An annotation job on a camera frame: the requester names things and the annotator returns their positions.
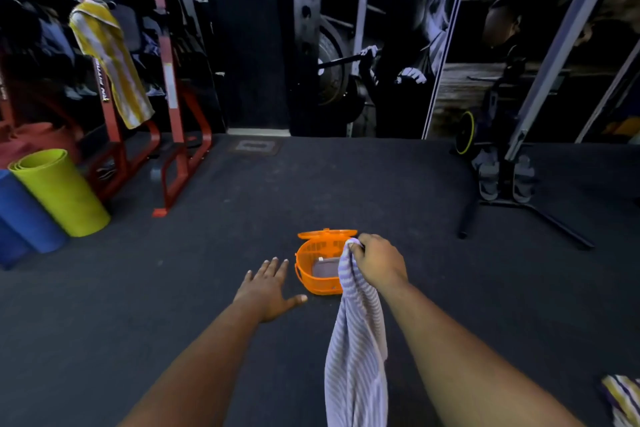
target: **blue yoga mat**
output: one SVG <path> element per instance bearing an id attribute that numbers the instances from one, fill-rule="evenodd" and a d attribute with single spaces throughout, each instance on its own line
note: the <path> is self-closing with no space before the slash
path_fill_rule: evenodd
<path id="1" fill-rule="evenodd" d="M 29 253 L 28 243 L 20 238 L 9 225 L 0 220 L 0 267 L 8 270 L 12 265 Z"/>
<path id="2" fill-rule="evenodd" d="M 0 219 L 40 253 L 53 252 L 69 237 L 15 176 L 0 169 Z"/>

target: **rolled yoga mat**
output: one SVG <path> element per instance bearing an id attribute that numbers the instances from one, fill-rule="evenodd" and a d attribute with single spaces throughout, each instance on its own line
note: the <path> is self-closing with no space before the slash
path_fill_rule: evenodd
<path id="1" fill-rule="evenodd" d="M 69 236 L 91 235 L 109 223 L 111 217 L 66 150 L 35 152 L 12 162 L 9 170 Z"/>
<path id="2" fill-rule="evenodd" d="M 12 265 L 29 253 L 31 248 L 19 234 L 0 220 L 0 268 L 8 270 Z"/>
<path id="3" fill-rule="evenodd" d="M 53 252 L 69 239 L 27 188 L 6 169 L 0 169 L 0 220 L 40 253 Z"/>

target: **woman in mural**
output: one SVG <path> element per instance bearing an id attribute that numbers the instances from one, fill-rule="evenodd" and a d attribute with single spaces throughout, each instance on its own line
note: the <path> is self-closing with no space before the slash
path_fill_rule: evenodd
<path id="1" fill-rule="evenodd" d="M 363 51 L 360 75 L 376 106 L 376 135 L 420 139 L 449 28 L 447 0 L 386 0 L 383 48 Z"/>

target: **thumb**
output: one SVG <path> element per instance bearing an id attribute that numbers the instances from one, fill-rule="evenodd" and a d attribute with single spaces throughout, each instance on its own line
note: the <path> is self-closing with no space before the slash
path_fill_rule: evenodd
<path id="1" fill-rule="evenodd" d="M 284 302 L 284 312 L 286 312 L 287 310 L 291 310 L 294 307 L 298 307 L 299 305 L 302 305 L 307 301 L 308 301 L 308 297 L 304 294 L 301 294 L 299 296 L 294 296 L 291 299 L 288 299 Z"/>
<path id="2" fill-rule="evenodd" d="M 364 250 L 362 246 L 357 245 L 356 243 L 349 243 L 349 250 L 353 253 L 353 258 L 356 259 L 356 263 L 359 265 L 364 260 Z"/>

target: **striped towel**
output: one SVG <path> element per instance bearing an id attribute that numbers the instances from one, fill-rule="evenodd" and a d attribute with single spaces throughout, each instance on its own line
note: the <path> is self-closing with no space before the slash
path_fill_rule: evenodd
<path id="1" fill-rule="evenodd" d="M 640 427 L 640 379 L 608 375 L 602 379 L 602 387 L 612 407 L 613 425 Z"/>
<path id="2" fill-rule="evenodd" d="M 358 270 L 344 245 L 338 275 L 342 299 L 324 365 L 324 401 L 328 427 L 387 425 L 385 319 L 378 292 Z"/>
<path id="3" fill-rule="evenodd" d="M 69 26 L 84 54 L 98 58 L 111 80 L 113 100 L 127 128 L 149 120 L 154 109 L 125 46 L 124 33 L 101 3 L 85 0 L 71 12 Z"/>

